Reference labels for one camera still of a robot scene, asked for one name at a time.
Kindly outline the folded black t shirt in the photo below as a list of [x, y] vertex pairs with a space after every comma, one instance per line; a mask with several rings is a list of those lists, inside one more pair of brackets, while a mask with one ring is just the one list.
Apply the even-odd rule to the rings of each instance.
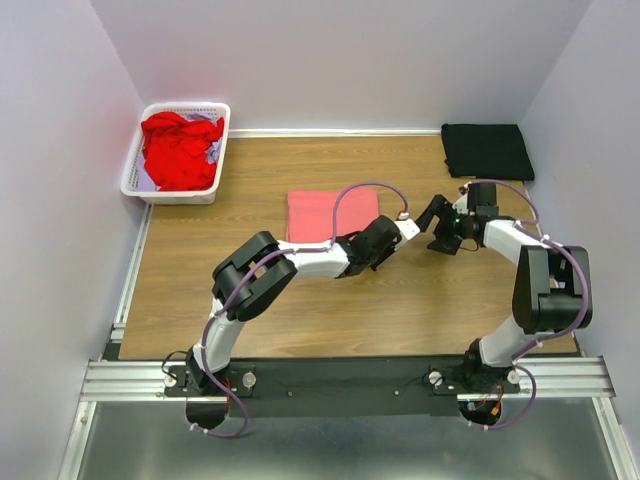
[[535, 179], [516, 124], [443, 124], [441, 141], [451, 177], [523, 182]]

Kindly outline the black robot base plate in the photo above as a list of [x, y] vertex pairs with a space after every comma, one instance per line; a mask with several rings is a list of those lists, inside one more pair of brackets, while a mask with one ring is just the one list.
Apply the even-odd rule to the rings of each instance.
[[207, 376], [193, 357], [163, 365], [164, 394], [186, 400], [189, 422], [228, 417], [430, 415], [493, 426], [529, 374], [475, 357], [399, 356], [235, 359]]

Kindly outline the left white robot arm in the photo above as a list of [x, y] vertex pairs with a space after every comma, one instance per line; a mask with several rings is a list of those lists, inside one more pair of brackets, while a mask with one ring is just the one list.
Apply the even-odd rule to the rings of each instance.
[[292, 281], [375, 270], [419, 232], [404, 213], [398, 220], [381, 215], [362, 231], [320, 243], [278, 241], [268, 231], [255, 234], [213, 272], [209, 320], [187, 353], [188, 384], [201, 395], [214, 393], [244, 324], [263, 314]]

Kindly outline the pink t shirt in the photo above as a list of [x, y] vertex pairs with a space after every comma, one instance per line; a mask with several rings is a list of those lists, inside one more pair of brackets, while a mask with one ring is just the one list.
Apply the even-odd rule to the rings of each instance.
[[[333, 231], [333, 208], [339, 195], [339, 191], [290, 191], [285, 240], [291, 243], [329, 240]], [[339, 203], [337, 235], [361, 231], [378, 215], [377, 192], [369, 187], [357, 187], [347, 192]]]

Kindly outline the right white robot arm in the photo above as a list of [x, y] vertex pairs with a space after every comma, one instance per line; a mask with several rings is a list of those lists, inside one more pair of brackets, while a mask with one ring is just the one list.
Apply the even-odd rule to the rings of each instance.
[[564, 246], [531, 231], [538, 220], [500, 213], [498, 180], [471, 180], [457, 201], [433, 197], [418, 217], [422, 231], [434, 230], [432, 251], [454, 255], [472, 240], [516, 267], [509, 317], [493, 333], [475, 340], [460, 364], [444, 369], [441, 380], [465, 391], [488, 391], [516, 362], [544, 342], [585, 328], [592, 319], [589, 257], [585, 248]]

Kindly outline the white plastic laundry basket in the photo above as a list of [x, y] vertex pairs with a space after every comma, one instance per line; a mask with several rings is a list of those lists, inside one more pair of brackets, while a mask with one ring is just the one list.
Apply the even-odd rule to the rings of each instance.
[[149, 204], [211, 204], [220, 183], [230, 107], [164, 102], [142, 113], [129, 148], [121, 192]]

